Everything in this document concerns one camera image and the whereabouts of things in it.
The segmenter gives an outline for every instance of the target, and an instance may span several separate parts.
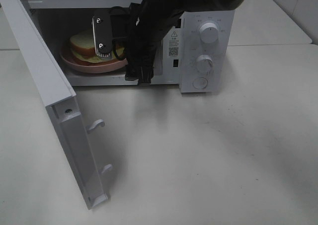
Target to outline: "qr code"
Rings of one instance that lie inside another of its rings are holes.
[[[169,56],[178,56],[178,54],[179,54],[178,47],[169,48]]]

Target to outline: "wall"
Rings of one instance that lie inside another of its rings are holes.
[[[318,0],[274,0],[318,44]]]

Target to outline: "pink plate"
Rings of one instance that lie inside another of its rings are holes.
[[[127,65],[127,60],[119,61],[117,59],[111,60],[109,62],[91,64],[87,66],[77,64],[73,59],[71,50],[69,49],[69,46],[67,43],[65,43],[62,46],[60,50],[60,56],[62,60],[65,62],[65,64],[67,64],[73,70],[76,70],[82,73],[89,73],[89,74],[107,73],[107,72],[118,70]]]

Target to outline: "warning label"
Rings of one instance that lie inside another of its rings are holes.
[[[168,39],[168,58],[178,58],[179,57],[179,45],[180,45],[180,29],[173,29],[169,34]]]

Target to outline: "microwave control panel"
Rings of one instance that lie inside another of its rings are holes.
[[[183,15],[181,92],[218,90],[234,11],[186,12]]]

